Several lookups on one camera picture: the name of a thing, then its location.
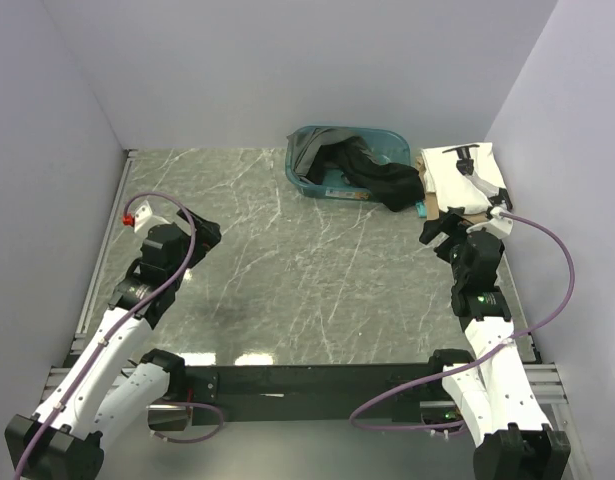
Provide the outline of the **black t shirt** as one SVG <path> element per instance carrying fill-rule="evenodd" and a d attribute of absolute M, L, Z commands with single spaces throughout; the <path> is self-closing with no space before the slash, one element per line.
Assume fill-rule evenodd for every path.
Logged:
<path fill-rule="evenodd" d="M 389 210 L 399 212 L 425 197 L 418 171 L 411 165 L 378 164 L 361 137 L 319 149 L 306 180 L 322 185 L 326 171 L 337 169 L 348 184 L 368 190 Z"/>

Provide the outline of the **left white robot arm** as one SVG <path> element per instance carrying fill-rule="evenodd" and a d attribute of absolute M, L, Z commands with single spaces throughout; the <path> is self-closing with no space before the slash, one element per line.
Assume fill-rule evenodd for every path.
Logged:
<path fill-rule="evenodd" d="M 181 209 L 188 230 L 155 215 L 148 203 L 124 217 L 141 236 L 140 254 L 116 285 L 97 333 L 55 390 L 5 440 L 18 479 L 94 479 L 124 429 L 150 404 L 183 402 L 183 358 L 154 349 L 131 375 L 118 377 L 176 299 L 185 272 L 221 240 L 218 224 Z"/>

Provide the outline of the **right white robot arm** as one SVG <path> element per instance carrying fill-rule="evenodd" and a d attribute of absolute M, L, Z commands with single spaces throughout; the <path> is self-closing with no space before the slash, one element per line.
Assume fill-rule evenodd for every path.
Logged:
<path fill-rule="evenodd" d="M 451 305 L 471 347 L 468 353 L 435 353 L 442 364 L 428 371 L 426 387 L 436 398 L 455 401 L 474 440 L 476 478 L 560 479 L 571 445 L 532 390 L 516 342 L 521 334 L 497 285 L 513 219 L 502 207 L 487 217 L 473 224 L 447 213 L 420 236 L 424 244 L 447 236 L 435 253 L 451 266 Z"/>

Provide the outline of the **folded white printed t shirt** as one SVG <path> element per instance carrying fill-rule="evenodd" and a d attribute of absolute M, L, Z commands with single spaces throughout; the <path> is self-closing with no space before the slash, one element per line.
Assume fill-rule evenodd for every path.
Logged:
<path fill-rule="evenodd" d="M 420 155 L 444 213 L 475 215 L 496 206 L 513 209 L 491 142 L 425 148 Z"/>

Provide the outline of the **teal plastic basket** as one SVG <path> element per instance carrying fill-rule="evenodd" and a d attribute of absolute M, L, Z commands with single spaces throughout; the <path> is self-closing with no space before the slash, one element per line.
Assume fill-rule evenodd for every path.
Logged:
<path fill-rule="evenodd" d="M 381 172 L 413 165 L 408 142 L 389 130 L 305 126 L 287 142 L 286 177 L 313 199 L 376 201 Z"/>

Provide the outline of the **grey t shirt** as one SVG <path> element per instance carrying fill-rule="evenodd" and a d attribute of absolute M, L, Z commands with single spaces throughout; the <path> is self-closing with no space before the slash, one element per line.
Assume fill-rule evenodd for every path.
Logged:
<path fill-rule="evenodd" d="M 351 130 L 338 127 L 314 127 L 305 132 L 294 132 L 288 138 L 294 173 L 306 177 L 321 147 L 344 142 L 353 136 Z"/>

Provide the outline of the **black mounting beam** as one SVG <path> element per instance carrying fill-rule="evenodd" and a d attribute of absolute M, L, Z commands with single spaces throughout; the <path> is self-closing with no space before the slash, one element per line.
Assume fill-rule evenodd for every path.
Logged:
<path fill-rule="evenodd" d="M 191 366 L 183 396 L 218 407 L 229 422 L 346 420 L 376 396 L 432 373 L 428 363 Z"/>

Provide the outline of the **aluminium frame rail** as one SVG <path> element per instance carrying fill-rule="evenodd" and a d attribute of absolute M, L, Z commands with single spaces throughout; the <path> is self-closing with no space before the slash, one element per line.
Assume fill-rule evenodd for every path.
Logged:
<path fill-rule="evenodd" d="M 567 403 L 560 377 L 554 365 L 525 364 L 524 367 L 533 390 L 533 397 L 541 405 Z M 184 385 L 176 388 L 178 390 L 175 390 L 174 401 L 190 400 L 183 396 L 187 391 L 186 377 Z M 381 401 L 365 411 L 360 419 L 389 419 L 394 422 L 418 423 L 421 421 L 423 410 L 429 413 L 431 411 L 429 408 L 440 407 L 443 407 L 442 412 L 441 410 L 436 411 L 439 415 L 440 413 L 444 415 L 445 410 L 455 409 L 454 402 L 443 390 L 440 381 L 430 382 Z"/>

